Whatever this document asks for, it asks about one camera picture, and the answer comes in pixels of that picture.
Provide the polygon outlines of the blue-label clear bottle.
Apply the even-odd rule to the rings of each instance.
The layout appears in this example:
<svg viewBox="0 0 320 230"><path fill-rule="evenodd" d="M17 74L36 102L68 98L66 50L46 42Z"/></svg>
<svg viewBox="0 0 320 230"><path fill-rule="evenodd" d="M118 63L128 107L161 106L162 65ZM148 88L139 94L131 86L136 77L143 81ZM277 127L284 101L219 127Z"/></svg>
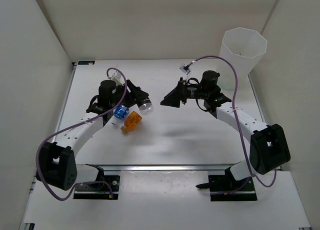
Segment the blue-label clear bottle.
<svg viewBox="0 0 320 230"><path fill-rule="evenodd" d="M129 112L129 108L125 105L119 105L115 109L113 113L113 117L111 120L111 124L115 127L117 127L121 122L124 121L126 118L127 114Z"/></svg>

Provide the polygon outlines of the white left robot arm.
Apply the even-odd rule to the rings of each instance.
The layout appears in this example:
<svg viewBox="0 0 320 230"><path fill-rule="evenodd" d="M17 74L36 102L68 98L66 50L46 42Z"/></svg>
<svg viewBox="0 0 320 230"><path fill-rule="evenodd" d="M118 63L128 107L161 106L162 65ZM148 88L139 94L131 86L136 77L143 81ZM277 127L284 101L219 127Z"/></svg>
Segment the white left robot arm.
<svg viewBox="0 0 320 230"><path fill-rule="evenodd" d="M46 142L40 148L36 158L37 179L62 190L69 190L74 184L83 182L94 190L103 188L103 170L92 164L77 165L76 155L109 122L116 105L130 108L148 102L149 94L130 80L126 81L126 85L117 85L113 80L102 81L98 94L93 96L80 120L81 126L67 130L58 140Z"/></svg>

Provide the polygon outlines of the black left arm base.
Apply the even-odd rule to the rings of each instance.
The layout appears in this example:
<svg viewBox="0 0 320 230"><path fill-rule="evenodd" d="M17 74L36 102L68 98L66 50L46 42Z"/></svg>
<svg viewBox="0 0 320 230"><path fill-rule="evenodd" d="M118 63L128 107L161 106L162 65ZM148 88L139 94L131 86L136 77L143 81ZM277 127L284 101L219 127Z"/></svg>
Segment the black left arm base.
<svg viewBox="0 0 320 230"><path fill-rule="evenodd" d="M77 168L73 199L117 200L121 172L105 170L98 165L86 164Z"/></svg>

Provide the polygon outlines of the black-label clear bottle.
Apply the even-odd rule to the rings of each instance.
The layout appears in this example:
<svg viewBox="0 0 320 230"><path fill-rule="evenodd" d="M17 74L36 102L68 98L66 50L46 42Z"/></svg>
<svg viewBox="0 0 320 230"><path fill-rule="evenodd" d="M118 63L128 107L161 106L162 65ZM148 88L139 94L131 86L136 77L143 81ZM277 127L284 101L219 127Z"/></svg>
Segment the black-label clear bottle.
<svg viewBox="0 0 320 230"><path fill-rule="evenodd" d="M142 115L149 115L154 111L153 104L149 97L138 102L137 106Z"/></svg>

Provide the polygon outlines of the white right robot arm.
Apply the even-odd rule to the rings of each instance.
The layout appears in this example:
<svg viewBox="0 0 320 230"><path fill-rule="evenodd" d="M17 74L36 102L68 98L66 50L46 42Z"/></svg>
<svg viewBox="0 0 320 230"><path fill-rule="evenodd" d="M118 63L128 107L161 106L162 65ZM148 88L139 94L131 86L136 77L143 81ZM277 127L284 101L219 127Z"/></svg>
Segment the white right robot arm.
<svg viewBox="0 0 320 230"><path fill-rule="evenodd" d="M180 78L177 86L161 101L162 106L180 107L188 99L203 100L204 111L237 130L241 139L250 143L243 161L228 168L224 183L235 190L242 185L243 179L253 175L264 175L291 159L283 128L263 123L234 105L218 86L220 74L205 71L201 81L191 84Z"/></svg>

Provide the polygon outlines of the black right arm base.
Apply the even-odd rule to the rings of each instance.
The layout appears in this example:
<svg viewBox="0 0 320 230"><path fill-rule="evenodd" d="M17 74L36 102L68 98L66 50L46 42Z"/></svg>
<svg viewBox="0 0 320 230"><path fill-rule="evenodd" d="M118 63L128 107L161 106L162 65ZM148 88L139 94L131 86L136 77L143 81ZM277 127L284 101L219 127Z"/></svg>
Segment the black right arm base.
<svg viewBox="0 0 320 230"><path fill-rule="evenodd" d="M224 170L224 174L208 175L208 182L196 185L199 190L209 189L212 202L257 201L252 177L235 180L231 174L231 167Z"/></svg>

